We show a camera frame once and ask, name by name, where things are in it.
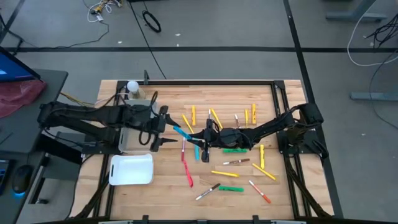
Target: blue screen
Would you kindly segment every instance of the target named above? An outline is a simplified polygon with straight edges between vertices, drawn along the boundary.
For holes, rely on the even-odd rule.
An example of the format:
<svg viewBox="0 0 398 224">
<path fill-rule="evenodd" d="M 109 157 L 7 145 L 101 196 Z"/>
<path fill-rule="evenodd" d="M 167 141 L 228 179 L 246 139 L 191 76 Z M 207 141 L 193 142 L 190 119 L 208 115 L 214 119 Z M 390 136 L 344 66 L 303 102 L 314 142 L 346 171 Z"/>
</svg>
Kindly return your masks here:
<svg viewBox="0 0 398 224">
<path fill-rule="evenodd" d="M 19 66 L 4 54 L 0 54 L 0 82 L 34 78 L 30 72 Z"/>
</svg>

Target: white container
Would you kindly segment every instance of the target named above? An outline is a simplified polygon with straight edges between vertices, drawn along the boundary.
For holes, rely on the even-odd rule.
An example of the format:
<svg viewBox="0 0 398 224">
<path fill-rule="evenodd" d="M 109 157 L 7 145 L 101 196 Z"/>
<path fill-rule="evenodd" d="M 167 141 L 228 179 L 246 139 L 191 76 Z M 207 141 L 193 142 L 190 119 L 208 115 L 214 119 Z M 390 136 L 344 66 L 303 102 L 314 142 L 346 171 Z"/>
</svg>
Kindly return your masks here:
<svg viewBox="0 0 398 224">
<path fill-rule="evenodd" d="M 113 156 L 109 184 L 149 184 L 154 178 L 154 161 L 151 154 L 142 156 Z"/>
</svg>

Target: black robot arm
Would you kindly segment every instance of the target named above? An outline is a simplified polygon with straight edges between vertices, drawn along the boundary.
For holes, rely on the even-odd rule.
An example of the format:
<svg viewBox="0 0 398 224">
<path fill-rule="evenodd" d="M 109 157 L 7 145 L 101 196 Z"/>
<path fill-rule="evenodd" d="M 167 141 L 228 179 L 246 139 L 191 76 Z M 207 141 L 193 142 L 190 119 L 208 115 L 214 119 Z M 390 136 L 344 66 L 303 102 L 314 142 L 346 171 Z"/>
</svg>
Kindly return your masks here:
<svg viewBox="0 0 398 224">
<path fill-rule="evenodd" d="M 293 112 L 296 110 L 300 112 L 300 119 L 293 118 Z M 224 128 L 220 130 L 216 122 L 207 119 L 206 128 L 200 133 L 190 134 L 193 139 L 188 141 L 203 149 L 202 161 L 208 162 L 209 147 L 252 149 L 262 138 L 284 129 L 287 129 L 289 143 L 293 144 L 301 141 L 309 129 L 313 129 L 322 122 L 323 118 L 318 106 L 306 103 L 295 106 L 272 121 L 256 128 Z"/>
<path fill-rule="evenodd" d="M 168 106 L 162 106 L 159 113 L 152 110 L 152 106 L 145 105 L 120 105 L 89 108 L 85 106 L 72 106 L 60 102 L 41 105 L 38 122 L 41 128 L 64 126 L 75 131 L 90 135 L 106 147 L 118 146 L 120 128 L 132 128 L 142 133 L 153 135 L 154 140 L 150 146 L 151 151 L 158 151 L 159 146 L 165 142 L 177 141 L 174 139 L 160 138 L 159 134 L 165 131 L 166 124 L 179 125 L 167 113 Z M 104 125 L 97 127 L 86 121 L 97 121 Z"/>
</svg>

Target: white ball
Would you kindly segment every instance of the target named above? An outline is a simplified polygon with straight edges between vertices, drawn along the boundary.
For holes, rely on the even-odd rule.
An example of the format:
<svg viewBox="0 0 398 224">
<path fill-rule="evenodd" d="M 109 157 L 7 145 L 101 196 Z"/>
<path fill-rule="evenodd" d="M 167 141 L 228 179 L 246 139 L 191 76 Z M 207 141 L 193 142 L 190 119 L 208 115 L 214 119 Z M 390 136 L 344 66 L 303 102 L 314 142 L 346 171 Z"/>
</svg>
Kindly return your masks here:
<svg viewBox="0 0 398 224">
<path fill-rule="evenodd" d="M 138 82 L 136 81 L 129 81 L 127 83 L 127 89 L 132 92 L 132 93 L 137 93 L 138 89 L 139 89 L 139 85 Z"/>
</svg>

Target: yellow clothespin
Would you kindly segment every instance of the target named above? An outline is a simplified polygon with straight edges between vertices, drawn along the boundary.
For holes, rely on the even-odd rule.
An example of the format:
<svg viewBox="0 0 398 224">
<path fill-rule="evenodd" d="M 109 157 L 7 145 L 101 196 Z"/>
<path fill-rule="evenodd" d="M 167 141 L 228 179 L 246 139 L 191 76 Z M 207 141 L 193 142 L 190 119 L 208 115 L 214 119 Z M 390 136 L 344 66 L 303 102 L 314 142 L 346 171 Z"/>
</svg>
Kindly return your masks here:
<svg viewBox="0 0 398 224">
<path fill-rule="evenodd" d="M 271 178 L 272 180 L 276 180 L 276 178 L 271 175 L 270 173 L 268 173 L 267 171 L 261 169 L 259 166 L 252 164 L 255 168 L 257 168 L 257 170 L 261 171 L 262 173 L 264 173 L 265 175 L 267 175 L 269 178 Z"/>
<path fill-rule="evenodd" d="M 244 109 L 244 119 L 246 120 L 246 128 L 248 128 L 248 122 L 249 122 L 248 109 Z"/>
<path fill-rule="evenodd" d="M 197 125 L 197 112 L 196 112 L 195 105 L 192 105 L 192 126 L 196 126 L 196 125 Z"/>
<path fill-rule="evenodd" d="M 213 174 L 221 174 L 221 175 L 227 175 L 230 177 L 239 177 L 239 174 L 234 174 L 234 173 L 229 173 L 229 172 L 220 172 L 220 171 L 211 171 Z"/>
<path fill-rule="evenodd" d="M 220 129 L 223 129 L 223 126 L 221 125 L 221 122 L 219 121 L 216 112 L 213 109 L 210 109 L 211 113 L 213 114 L 214 118 L 216 118 L 216 121 L 218 123 L 218 125 L 220 126 Z"/>
<path fill-rule="evenodd" d="M 187 126 L 188 126 L 189 130 L 191 131 L 191 133 L 193 133 L 193 130 L 192 130 L 191 126 L 189 125 L 189 122 L 188 122 L 187 118 L 185 117 L 185 115 L 181 114 L 181 116 L 182 116 L 182 119 L 185 121 L 185 124 L 187 124 Z"/>
<path fill-rule="evenodd" d="M 257 121 L 256 121 L 256 104 L 255 103 L 253 103 L 251 105 L 251 123 L 252 124 L 257 124 Z"/>
<path fill-rule="evenodd" d="M 260 166 L 261 169 L 264 169 L 266 167 L 266 162 L 264 160 L 264 145 L 260 145 Z"/>
</svg>

